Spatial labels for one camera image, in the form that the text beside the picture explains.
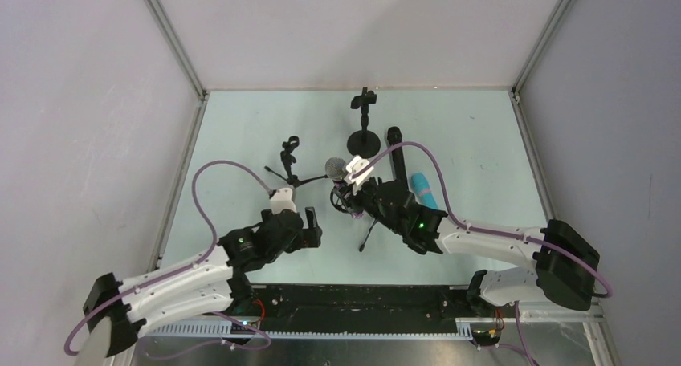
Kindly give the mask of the black shock mount tripod stand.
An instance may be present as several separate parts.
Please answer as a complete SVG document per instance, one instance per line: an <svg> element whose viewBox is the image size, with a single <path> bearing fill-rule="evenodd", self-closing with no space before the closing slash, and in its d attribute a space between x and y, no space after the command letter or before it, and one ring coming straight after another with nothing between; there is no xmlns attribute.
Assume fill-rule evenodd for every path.
<svg viewBox="0 0 681 366"><path fill-rule="evenodd" d="M371 216L367 210L361 207L361 205L359 204L358 200L354 197L352 190L349 187L345 187L340 183L336 183L332 187L332 190L329 194L329 201L331 202L332 207L336 211L342 214L348 214L354 219L361 219L365 215L369 215L372 218L372 221L369 224L367 232L365 233L365 236L362 238L358 248L358 251L362 253L366 248L367 242L369 240L369 237L371 236L371 233L373 232L373 229L378 224L378 220L374 216Z"/></svg>

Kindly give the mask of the purple glitter microphone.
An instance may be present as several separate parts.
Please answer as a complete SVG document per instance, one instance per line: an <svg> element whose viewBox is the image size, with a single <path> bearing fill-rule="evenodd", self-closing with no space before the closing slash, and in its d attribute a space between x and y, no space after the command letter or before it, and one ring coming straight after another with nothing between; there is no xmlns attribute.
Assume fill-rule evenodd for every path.
<svg viewBox="0 0 681 366"><path fill-rule="evenodd" d="M357 188L356 186L347 184L343 181L343 178L345 176L344 167L347 164L348 162L346 162L342 158L339 157L329 158L325 163L326 175L328 175L328 178L332 180L333 185L335 185L336 183L340 183L345 187L349 187L352 190L354 197L358 200L359 204L361 204L359 200L361 188Z"/></svg>

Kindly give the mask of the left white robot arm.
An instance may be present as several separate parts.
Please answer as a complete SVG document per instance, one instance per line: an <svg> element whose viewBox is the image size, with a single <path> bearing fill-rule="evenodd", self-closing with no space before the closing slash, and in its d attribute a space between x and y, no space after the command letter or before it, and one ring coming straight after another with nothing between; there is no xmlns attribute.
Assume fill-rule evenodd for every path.
<svg viewBox="0 0 681 366"><path fill-rule="evenodd" d="M321 244L322 230L312 207L304 215L266 209L261 216L257 225L221 237L208 255L126 280L112 273L97 278L83 311L89 331L110 319L105 355L117 355L152 330L178 320L212 312L242 314L254 299L247 273L261 270L283 253Z"/></svg>

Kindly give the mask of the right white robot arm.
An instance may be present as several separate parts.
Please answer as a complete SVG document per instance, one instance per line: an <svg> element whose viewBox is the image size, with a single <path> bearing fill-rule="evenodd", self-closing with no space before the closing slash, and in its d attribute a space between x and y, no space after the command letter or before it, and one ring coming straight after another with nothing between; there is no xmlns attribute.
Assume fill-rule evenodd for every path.
<svg viewBox="0 0 681 366"><path fill-rule="evenodd" d="M587 311L599 296L600 254L567 222L552 219L532 228L453 222L445 211L419 204L398 181L373 178L352 183L344 199L350 212L367 213L417 254L472 254L510 264L477 271L467 291L470 303L490 309L550 301Z"/></svg>

